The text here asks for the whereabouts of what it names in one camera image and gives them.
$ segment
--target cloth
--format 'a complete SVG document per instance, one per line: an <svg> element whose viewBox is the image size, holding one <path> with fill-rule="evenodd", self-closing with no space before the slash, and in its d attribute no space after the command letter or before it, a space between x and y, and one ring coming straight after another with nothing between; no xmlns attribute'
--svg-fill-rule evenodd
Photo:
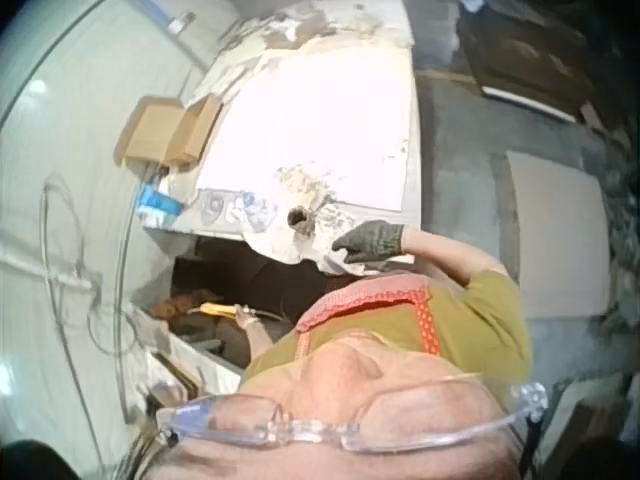
<svg viewBox="0 0 640 480"><path fill-rule="evenodd" d="M442 358L463 372L498 376L513 383L526 381L531 362L529 337L520 308L520 293L511 279L486 271L474 275L461 295L435 282L425 290ZM344 330L365 328L392 347L424 352L422 332L415 318L415 309L409 303L347 313L316 326L310 336L309 351ZM292 362L299 336L295 330L290 332L252 360L243 381Z"/></svg>
<svg viewBox="0 0 640 480"><path fill-rule="evenodd" d="M440 354L438 337L433 326L433 317L428 306L429 277L414 273L396 273L361 280L340 290L331 292L318 300L304 313L296 331L299 333L295 359L309 352L312 330L333 320L339 322L341 314L365 311L372 306L409 303L420 326L424 351Z"/></svg>

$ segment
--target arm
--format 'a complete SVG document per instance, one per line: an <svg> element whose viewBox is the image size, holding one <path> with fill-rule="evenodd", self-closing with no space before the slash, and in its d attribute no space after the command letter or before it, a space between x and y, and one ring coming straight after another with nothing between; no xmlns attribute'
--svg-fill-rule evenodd
<svg viewBox="0 0 640 480"><path fill-rule="evenodd" d="M273 341L267 330L250 308L236 305L236 323L247 333L251 360L273 347Z"/></svg>
<svg viewBox="0 0 640 480"><path fill-rule="evenodd" d="M403 229L401 248L403 253L433 263L463 287L469 284L472 275L485 270L509 276L499 260L479 248L411 227Z"/></svg>
<svg viewBox="0 0 640 480"><path fill-rule="evenodd" d="M463 287L472 275L485 270L508 276L502 263L478 248L383 220L364 222L333 242L332 248L346 249L346 263L375 262L410 253L433 263Z"/></svg>
<svg viewBox="0 0 640 480"><path fill-rule="evenodd" d="M247 325L244 330L247 332L247 338L249 339L251 360L273 347L273 341L260 321Z"/></svg>

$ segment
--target olive green shirt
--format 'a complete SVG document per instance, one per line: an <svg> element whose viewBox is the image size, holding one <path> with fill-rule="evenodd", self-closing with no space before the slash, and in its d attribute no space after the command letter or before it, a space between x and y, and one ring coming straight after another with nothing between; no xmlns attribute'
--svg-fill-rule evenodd
<svg viewBox="0 0 640 480"><path fill-rule="evenodd" d="M431 282L427 301L435 324L440 355L463 372L526 381L531 362L529 337L520 308L520 292L505 275L485 271L474 275L461 294ZM414 307L401 303L330 319L311 332L310 351L340 332L363 328L396 348L424 352ZM259 357L244 372L243 381L294 360L298 334L294 330Z"/></svg>

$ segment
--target cardboard sheet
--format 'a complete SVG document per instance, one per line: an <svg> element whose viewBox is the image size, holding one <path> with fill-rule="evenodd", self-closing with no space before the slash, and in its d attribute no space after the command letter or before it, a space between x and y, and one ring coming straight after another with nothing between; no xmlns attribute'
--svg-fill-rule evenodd
<svg viewBox="0 0 640 480"><path fill-rule="evenodd" d="M527 318L600 315L609 300L609 237L598 180L508 152L520 222Z"/></svg>
<svg viewBox="0 0 640 480"><path fill-rule="evenodd" d="M249 80L205 156L198 189L259 191L304 165L340 202L399 211L411 58L393 46L293 56Z"/></svg>
<svg viewBox="0 0 640 480"><path fill-rule="evenodd" d="M142 97L116 144L116 165L125 159L161 165L198 162L221 108L214 95L188 108L173 98Z"/></svg>

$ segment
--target white board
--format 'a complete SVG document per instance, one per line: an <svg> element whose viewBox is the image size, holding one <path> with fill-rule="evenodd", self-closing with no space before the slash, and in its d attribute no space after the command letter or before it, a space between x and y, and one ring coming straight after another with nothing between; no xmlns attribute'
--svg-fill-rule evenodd
<svg viewBox="0 0 640 480"><path fill-rule="evenodd" d="M304 165L340 202L399 211L411 106L411 58L397 47L292 56L250 79L204 158L198 189L260 191Z"/></svg>

